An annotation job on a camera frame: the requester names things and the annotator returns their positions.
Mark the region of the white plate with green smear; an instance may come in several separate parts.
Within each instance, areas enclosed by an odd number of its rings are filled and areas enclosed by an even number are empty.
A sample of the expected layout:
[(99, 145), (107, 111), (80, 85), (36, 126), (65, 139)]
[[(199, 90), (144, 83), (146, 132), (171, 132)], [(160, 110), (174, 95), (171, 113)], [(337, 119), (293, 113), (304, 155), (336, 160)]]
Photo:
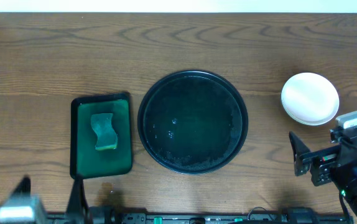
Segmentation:
[(280, 97), (287, 114), (308, 126), (329, 122), (340, 107), (339, 95), (334, 85), (316, 73), (304, 72), (289, 78)]

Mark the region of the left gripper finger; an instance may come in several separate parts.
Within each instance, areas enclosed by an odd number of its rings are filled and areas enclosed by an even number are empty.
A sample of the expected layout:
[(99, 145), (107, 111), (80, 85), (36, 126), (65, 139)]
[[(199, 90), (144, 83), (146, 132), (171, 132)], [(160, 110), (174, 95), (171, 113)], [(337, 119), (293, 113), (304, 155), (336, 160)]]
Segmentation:
[(28, 197), (31, 192), (30, 177), (25, 175), (16, 188), (12, 191), (11, 197)]
[(89, 223), (89, 207), (85, 197), (83, 178), (80, 175), (75, 177), (65, 214), (72, 223)]

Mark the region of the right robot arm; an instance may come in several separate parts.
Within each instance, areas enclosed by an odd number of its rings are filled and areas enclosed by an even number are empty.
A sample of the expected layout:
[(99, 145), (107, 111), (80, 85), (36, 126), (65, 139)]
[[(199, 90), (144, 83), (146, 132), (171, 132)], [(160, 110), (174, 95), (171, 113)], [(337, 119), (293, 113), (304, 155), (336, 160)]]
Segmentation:
[(330, 130), (330, 138), (334, 146), (312, 152), (291, 131), (294, 173), (300, 176), (310, 172), (316, 187), (334, 183), (340, 202), (346, 202), (357, 217), (357, 125), (350, 128), (337, 126)]

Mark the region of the green scouring sponge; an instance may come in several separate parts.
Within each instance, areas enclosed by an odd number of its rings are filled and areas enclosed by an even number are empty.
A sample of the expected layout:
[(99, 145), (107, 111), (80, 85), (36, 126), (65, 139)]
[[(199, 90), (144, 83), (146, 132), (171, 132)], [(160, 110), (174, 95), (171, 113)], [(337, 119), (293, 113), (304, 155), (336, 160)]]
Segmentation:
[(118, 135), (112, 125), (112, 113), (93, 114), (91, 116), (91, 128), (96, 134), (95, 149), (97, 151), (113, 150), (118, 145)]

